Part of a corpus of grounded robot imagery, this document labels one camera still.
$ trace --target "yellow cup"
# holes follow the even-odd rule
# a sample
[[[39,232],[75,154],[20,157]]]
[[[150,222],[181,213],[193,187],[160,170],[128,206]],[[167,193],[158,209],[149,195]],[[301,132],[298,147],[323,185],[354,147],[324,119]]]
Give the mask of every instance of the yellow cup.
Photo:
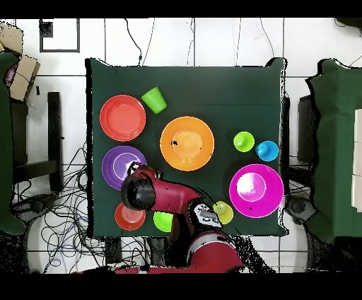
[[[234,217],[233,209],[224,201],[218,201],[212,208],[223,225],[229,223]]]

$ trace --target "small red bowl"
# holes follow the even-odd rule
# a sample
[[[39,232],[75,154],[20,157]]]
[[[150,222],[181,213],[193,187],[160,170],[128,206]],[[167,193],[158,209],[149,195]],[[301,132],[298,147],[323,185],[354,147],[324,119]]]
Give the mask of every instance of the small red bowl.
[[[106,101],[100,110],[100,126],[112,139],[130,141],[139,136],[146,124],[143,105],[128,95],[118,95]]]
[[[119,227],[124,230],[136,230],[142,226],[146,219],[146,211],[133,210],[125,207],[123,203],[118,205],[115,211],[115,220]]]

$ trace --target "lime green cup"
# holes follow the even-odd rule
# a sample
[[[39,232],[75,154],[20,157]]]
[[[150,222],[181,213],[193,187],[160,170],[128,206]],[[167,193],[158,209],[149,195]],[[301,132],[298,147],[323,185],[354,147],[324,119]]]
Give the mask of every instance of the lime green cup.
[[[153,214],[153,222],[161,231],[171,232],[173,225],[173,214],[169,214],[167,212],[155,212]]]
[[[239,132],[234,137],[234,146],[240,152],[248,152],[254,146],[255,140],[249,132]]]
[[[167,104],[158,87],[152,88],[149,92],[145,93],[141,99],[154,113],[159,113],[167,108]]]

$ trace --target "pink bowl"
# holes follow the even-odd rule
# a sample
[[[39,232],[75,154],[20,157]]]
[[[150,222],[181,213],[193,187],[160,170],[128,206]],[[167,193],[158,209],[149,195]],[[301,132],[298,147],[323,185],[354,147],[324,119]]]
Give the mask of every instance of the pink bowl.
[[[252,164],[241,168],[230,182],[229,196],[238,212],[249,218],[273,213],[284,195],[283,182],[272,168]]]

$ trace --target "blue cup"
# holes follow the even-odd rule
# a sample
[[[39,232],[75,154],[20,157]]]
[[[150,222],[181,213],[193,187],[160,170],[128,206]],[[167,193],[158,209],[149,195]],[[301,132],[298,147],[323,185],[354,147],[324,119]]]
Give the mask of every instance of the blue cup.
[[[265,141],[255,147],[255,152],[263,161],[273,161],[278,157],[279,147],[272,141]]]

